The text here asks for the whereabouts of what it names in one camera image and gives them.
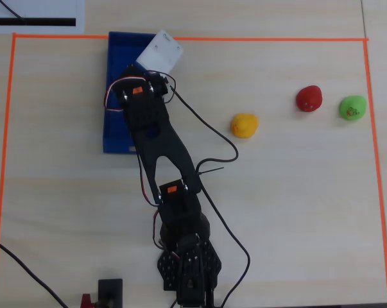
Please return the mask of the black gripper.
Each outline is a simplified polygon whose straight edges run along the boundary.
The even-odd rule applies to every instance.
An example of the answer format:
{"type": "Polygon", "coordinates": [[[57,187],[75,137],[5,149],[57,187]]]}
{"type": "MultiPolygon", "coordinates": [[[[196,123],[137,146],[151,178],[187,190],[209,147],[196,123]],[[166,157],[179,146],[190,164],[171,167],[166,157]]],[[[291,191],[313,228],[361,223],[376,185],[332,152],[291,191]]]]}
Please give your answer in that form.
{"type": "Polygon", "coordinates": [[[128,65],[121,73],[120,80],[145,80],[144,71],[136,65],[128,65]]]}

